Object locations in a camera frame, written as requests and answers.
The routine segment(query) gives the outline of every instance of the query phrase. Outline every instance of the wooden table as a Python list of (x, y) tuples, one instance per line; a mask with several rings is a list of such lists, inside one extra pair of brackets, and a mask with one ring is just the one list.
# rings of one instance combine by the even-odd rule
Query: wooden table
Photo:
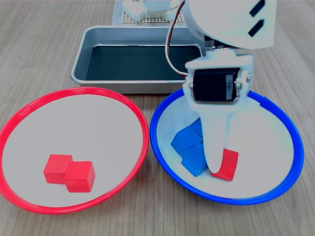
[[(0, 126), (33, 100), (76, 87), (70, 78), (83, 31), (110, 25), (113, 1), (0, 1)], [(152, 149), (119, 194), (67, 215), (21, 210), (0, 196), (1, 236), (315, 235), (315, 1), (278, 3), (275, 46), (255, 55), (253, 90), (295, 122), (305, 166), (284, 195), (256, 206), (226, 206), (175, 182)], [(165, 96), (129, 96), (148, 122)]]

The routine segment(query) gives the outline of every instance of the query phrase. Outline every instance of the red wire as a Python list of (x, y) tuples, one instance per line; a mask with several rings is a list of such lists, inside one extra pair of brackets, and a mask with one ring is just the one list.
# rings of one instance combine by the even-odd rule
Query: red wire
[(169, 58), (170, 61), (171, 61), (171, 56), (170, 56), (170, 54), (169, 54), (169, 46), (170, 46), (170, 44), (171, 44), (171, 38), (172, 38), (172, 34), (173, 34), (173, 29), (174, 29), (174, 27), (175, 27), (176, 20), (177, 20), (177, 18), (178, 18), (178, 16), (179, 16), (179, 14), (180, 14), (180, 12), (181, 12), (181, 10), (182, 10), (184, 4), (185, 4), (185, 0), (178, 6), (179, 9), (177, 10), (177, 13), (176, 13), (176, 16), (175, 16), (174, 25), (171, 26), (170, 34), (169, 34), (169, 37), (168, 37), (168, 39), (167, 39), (167, 48), (168, 48), (168, 49), (167, 49), (167, 54), (168, 54), (168, 58)]

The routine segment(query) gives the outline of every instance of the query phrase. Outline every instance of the metal tray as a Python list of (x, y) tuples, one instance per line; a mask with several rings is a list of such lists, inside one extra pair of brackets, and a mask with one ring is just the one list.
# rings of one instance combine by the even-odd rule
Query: metal tray
[[(165, 40), (168, 32), (168, 26), (165, 27), (143, 27), (143, 26), (97, 26), (90, 27), (84, 31), (83, 38), (74, 62), (71, 72), (71, 78), (76, 83), (85, 87), (101, 87), (110, 89), (123, 94), (131, 93), (173, 93), (182, 88), (184, 77), (175, 78), (176, 75), (161, 76), (154, 80), (137, 79), (137, 75), (132, 71), (128, 72), (125, 80), (119, 79), (115, 73), (110, 70), (103, 71), (102, 78), (88, 78), (89, 68), (93, 50), (98, 46), (165, 46)], [(175, 27), (172, 35), (171, 49), (175, 46), (196, 46), (199, 48), (200, 55), (205, 55), (206, 48), (204, 42), (195, 38), (187, 29), (187, 27)], [(98, 63), (98, 69), (102, 69), (102, 64)], [(123, 65), (117, 63), (117, 71), (123, 68)], [(143, 65), (137, 64), (134, 71), (141, 70)], [(160, 63), (148, 63), (146, 71), (154, 71)], [(169, 70), (169, 66), (162, 64), (165, 70)]]

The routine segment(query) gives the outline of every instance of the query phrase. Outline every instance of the blue bowl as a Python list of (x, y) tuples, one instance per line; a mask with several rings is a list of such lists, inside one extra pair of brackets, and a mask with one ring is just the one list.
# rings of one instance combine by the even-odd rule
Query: blue bowl
[(252, 204), (264, 203), (282, 195), (295, 184), (295, 182), (297, 181), (297, 179), (299, 178), (302, 172), (303, 164), (304, 164), (304, 148), (303, 148), (303, 142), (300, 137), (300, 134), (297, 128), (295, 127), (294, 123), (284, 113), (284, 111), (282, 111), (277, 105), (271, 102), (268, 98), (261, 96), (252, 91), (249, 92), (248, 97), (259, 102), (261, 107), (263, 107), (264, 109), (268, 110), (273, 115), (275, 115), (286, 126), (292, 138), (293, 149), (294, 149), (293, 163), (287, 176), (277, 187), (273, 188), (271, 191), (268, 191), (256, 197), (237, 198), (237, 199), (225, 198), (225, 197), (209, 194), (207, 192), (204, 192), (198, 189), (196, 186), (192, 186), (187, 181), (185, 181), (182, 177), (179, 176), (179, 173), (176, 173), (176, 171), (171, 169), (170, 166), (167, 164), (161, 152), (161, 148), (163, 147), (160, 147), (158, 143), (158, 135), (165, 135), (165, 134), (161, 134), (162, 132), (159, 132), (159, 122), (161, 119), (165, 119), (165, 118), (161, 118), (163, 117), (162, 115), (165, 109), (167, 109), (174, 101), (181, 98), (182, 96), (184, 96), (183, 90), (179, 90), (171, 94), (170, 96), (168, 96), (159, 105), (156, 112), (154, 113), (154, 116), (151, 122), (151, 128), (150, 128), (152, 148), (159, 163), (168, 172), (168, 174), (172, 176), (179, 184), (181, 184), (186, 189), (190, 190), (191, 192), (201, 197), (204, 197), (206, 199), (209, 199), (215, 202), (231, 204), (231, 205), (252, 205)]

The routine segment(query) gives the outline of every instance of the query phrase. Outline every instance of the wire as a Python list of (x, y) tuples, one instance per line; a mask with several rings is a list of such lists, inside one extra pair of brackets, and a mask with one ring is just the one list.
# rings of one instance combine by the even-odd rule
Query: wire
[(179, 13), (181, 12), (181, 9), (183, 8), (184, 4), (185, 4), (185, 0), (181, 0), (181, 2), (178, 5), (178, 9), (177, 9), (176, 15), (175, 15), (175, 17), (174, 17), (174, 19), (172, 21), (172, 24), (171, 24), (169, 30), (168, 30), (167, 38), (166, 38), (166, 42), (165, 42), (165, 55), (166, 55), (166, 59), (167, 59), (168, 64), (171, 66), (171, 68), (175, 72), (177, 72), (180, 75), (187, 76), (188, 73), (179, 71), (178, 69), (175, 68), (175, 66), (173, 65), (173, 63), (171, 61), (171, 57), (169, 55), (169, 46), (171, 44), (171, 38), (172, 38), (172, 34), (173, 34), (173, 29), (174, 29), (174, 26), (176, 24), (176, 20), (177, 20), (177, 18), (179, 16)]

